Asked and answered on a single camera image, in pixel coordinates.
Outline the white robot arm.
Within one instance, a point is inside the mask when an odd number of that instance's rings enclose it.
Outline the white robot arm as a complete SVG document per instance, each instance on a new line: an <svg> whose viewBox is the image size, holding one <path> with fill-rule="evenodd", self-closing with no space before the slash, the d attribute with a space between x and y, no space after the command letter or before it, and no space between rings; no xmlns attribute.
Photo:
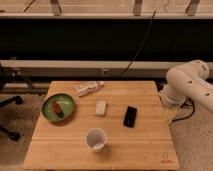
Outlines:
<svg viewBox="0 0 213 171"><path fill-rule="evenodd" d="M193 60L174 66L166 73L167 84L159 92L162 104L168 108L180 107L187 97L213 112L213 85L206 79L209 67L202 60Z"/></svg>

